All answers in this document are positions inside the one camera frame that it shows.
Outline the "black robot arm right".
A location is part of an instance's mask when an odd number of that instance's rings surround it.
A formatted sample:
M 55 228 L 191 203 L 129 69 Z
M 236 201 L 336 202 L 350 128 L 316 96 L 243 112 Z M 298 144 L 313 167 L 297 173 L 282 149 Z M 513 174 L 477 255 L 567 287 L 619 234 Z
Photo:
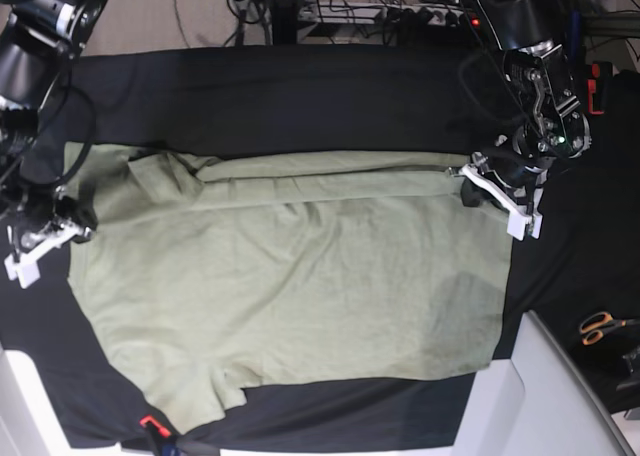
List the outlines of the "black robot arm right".
M 10 280 L 28 288 L 40 277 L 47 253 L 76 240 L 86 242 L 95 218 L 65 187 L 95 141 L 89 126 L 79 155 L 56 180 L 37 183 L 21 166 L 47 128 L 41 113 L 63 77 L 71 75 L 108 0 L 1 0 L 11 8 L 1 32 L 1 217 L 7 222 Z

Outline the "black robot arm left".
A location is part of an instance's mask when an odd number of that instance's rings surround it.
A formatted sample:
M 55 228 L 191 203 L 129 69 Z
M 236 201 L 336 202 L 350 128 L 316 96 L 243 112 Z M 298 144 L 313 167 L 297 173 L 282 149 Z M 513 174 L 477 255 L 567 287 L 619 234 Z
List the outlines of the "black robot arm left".
M 557 0 L 458 0 L 472 34 L 496 69 L 518 115 L 515 130 L 474 152 L 460 169 L 463 200 L 488 200 L 507 212 L 507 232 L 537 238 L 544 186 L 558 160 L 580 157 L 592 142 L 565 52 Z

